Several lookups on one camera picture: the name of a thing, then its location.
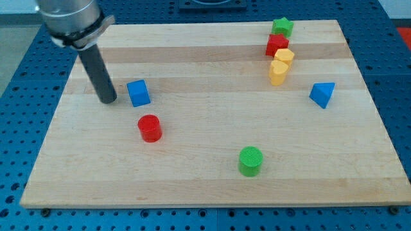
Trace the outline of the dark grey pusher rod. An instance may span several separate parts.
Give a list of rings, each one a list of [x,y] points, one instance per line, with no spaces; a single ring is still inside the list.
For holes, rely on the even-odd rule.
[[[98,45],[79,51],[78,54],[99,100],[104,104],[113,103],[117,94]]]

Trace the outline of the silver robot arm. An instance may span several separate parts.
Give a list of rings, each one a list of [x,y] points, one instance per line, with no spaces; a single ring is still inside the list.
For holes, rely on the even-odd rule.
[[[115,23],[115,17],[105,15],[97,0],[36,0],[36,4],[52,41],[76,50],[99,100],[114,102],[117,94],[98,38]]]

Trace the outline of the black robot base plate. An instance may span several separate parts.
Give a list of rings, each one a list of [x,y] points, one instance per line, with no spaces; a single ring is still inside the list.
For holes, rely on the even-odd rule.
[[[247,0],[178,0],[179,10],[243,10]]]

